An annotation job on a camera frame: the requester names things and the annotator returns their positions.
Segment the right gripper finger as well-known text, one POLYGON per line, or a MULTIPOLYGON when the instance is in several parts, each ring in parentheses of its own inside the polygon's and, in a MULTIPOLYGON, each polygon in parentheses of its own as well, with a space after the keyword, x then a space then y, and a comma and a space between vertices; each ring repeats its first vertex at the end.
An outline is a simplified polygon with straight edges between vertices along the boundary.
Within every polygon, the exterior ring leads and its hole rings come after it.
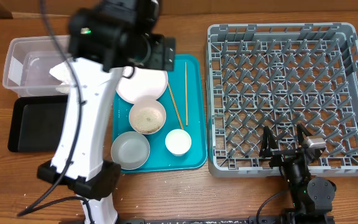
POLYGON ((305 137, 310 137, 312 136, 312 134, 301 123, 298 123, 296 125, 296 130, 297 130, 298 144, 300 146, 303 146, 305 137))
POLYGON ((260 157, 272 157, 275 155, 274 149, 278 149, 272 130, 268 126, 264 126, 262 135, 262 145, 259 151, 260 157))

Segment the pink bowl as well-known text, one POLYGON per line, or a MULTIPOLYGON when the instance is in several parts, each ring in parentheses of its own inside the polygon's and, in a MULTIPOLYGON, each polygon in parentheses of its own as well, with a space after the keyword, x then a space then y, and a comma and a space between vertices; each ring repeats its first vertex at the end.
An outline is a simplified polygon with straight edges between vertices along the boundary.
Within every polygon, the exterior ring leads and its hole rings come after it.
POLYGON ((129 112, 130 126, 141 134, 154 134, 165 124, 167 114, 157 100, 144 98, 136 101, 129 112))

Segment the white cup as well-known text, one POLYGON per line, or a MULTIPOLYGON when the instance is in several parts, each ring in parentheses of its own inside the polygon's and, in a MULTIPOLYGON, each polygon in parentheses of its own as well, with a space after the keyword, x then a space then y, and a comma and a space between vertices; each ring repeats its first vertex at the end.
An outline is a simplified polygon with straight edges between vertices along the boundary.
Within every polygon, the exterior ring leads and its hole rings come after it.
POLYGON ((182 129, 170 131, 165 138, 166 148, 174 156, 183 156, 191 147, 191 136, 182 129))

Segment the grey-white bowl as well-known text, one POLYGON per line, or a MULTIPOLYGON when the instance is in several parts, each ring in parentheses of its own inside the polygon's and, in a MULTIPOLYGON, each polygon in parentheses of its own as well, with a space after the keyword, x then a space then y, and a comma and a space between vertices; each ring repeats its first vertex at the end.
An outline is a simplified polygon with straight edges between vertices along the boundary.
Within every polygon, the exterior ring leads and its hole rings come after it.
POLYGON ((121 169, 135 170, 145 164, 150 155, 147 138, 135 131, 120 134, 112 143, 112 161, 120 164, 121 169))

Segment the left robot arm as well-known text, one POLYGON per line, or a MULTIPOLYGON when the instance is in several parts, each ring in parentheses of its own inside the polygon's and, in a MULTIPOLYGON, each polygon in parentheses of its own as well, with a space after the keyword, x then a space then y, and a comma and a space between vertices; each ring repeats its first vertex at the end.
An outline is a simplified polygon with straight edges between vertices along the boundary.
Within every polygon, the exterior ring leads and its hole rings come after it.
POLYGON ((174 68, 175 39, 153 34, 160 1, 101 1, 81 8, 68 23, 63 67, 70 92, 55 155, 37 176, 52 187, 66 185, 82 203, 86 223, 117 223, 112 191, 121 167, 103 157, 106 128, 124 69, 174 68))

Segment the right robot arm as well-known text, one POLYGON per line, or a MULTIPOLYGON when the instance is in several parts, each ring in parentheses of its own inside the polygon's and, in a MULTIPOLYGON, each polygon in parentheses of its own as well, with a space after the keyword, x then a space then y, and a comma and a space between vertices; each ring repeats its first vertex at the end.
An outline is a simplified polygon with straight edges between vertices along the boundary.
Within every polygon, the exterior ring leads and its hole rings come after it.
POLYGON ((287 181, 288 188, 268 198, 258 209, 257 223, 262 223, 262 209, 271 200, 289 192, 292 208, 284 209, 280 215, 267 217, 267 223, 334 223, 334 217, 327 214, 332 211, 332 202, 337 187, 334 182, 322 177, 313 177, 308 165, 320 158, 326 149, 326 141, 311 134, 302 124, 297 124, 298 147, 279 150, 272 130, 264 127, 259 156, 269 157, 269 166, 278 167, 287 181))

